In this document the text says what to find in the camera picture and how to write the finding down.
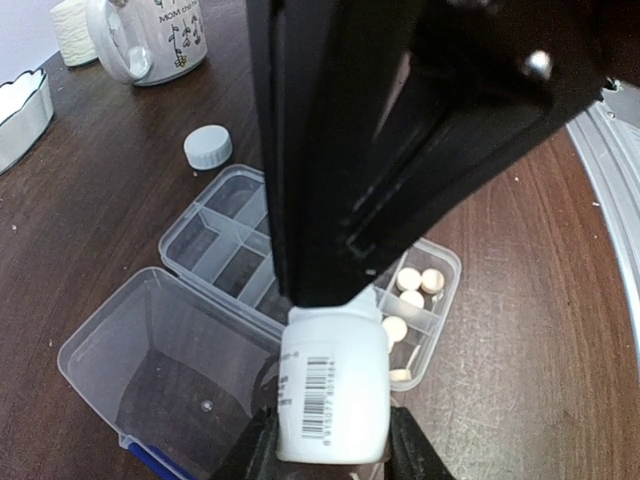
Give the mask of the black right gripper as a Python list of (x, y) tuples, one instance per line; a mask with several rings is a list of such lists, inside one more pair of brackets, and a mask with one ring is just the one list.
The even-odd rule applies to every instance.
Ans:
[(636, 1), (423, 1), (401, 53), (348, 62), (357, 132), (344, 143), (344, 295), (353, 297), (445, 213), (600, 98), (639, 81)]

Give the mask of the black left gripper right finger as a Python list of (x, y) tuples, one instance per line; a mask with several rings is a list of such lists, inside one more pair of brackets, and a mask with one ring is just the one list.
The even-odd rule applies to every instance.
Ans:
[(388, 479), (455, 480), (407, 408), (391, 408), (389, 434)]

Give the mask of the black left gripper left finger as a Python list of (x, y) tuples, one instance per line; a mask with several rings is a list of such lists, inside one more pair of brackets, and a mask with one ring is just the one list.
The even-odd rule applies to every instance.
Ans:
[(277, 410), (259, 409), (209, 479), (276, 479), (278, 429)]

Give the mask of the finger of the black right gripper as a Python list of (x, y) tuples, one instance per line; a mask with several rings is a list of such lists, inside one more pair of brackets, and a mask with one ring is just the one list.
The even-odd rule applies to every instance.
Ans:
[(394, 181), (401, 134), (379, 128), (422, 1), (246, 5), (270, 233), (281, 293), (351, 300), (430, 226)]

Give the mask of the white pill bottle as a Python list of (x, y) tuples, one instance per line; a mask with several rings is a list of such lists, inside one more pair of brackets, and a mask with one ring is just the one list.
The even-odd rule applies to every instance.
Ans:
[(373, 287), (338, 307), (294, 307), (281, 341), (277, 457), (378, 462), (390, 426), (388, 337)]

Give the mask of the clear plastic pill organizer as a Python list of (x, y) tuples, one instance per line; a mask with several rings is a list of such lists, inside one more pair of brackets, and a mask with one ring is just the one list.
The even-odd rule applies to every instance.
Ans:
[[(275, 408), (290, 304), (273, 273), (264, 175), (244, 165), (224, 169), (166, 231), (159, 251), (177, 277), (156, 267), (135, 273), (64, 343), (58, 368), (121, 447), (159, 478), (209, 479), (256, 411)], [(442, 332), (459, 258), (416, 241), (374, 283), (382, 314), (403, 267), (444, 273), (432, 308)], [(383, 462), (277, 462), (276, 479), (388, 479)]]

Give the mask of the white bottle cap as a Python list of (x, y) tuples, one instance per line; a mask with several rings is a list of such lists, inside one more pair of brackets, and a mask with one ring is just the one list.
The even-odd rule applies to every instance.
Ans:
[(226, 163), (233, 154), (233, 144), (225, 127), (206, 125), (186, 137), (183, 150), (193, 169), (206, 171)]

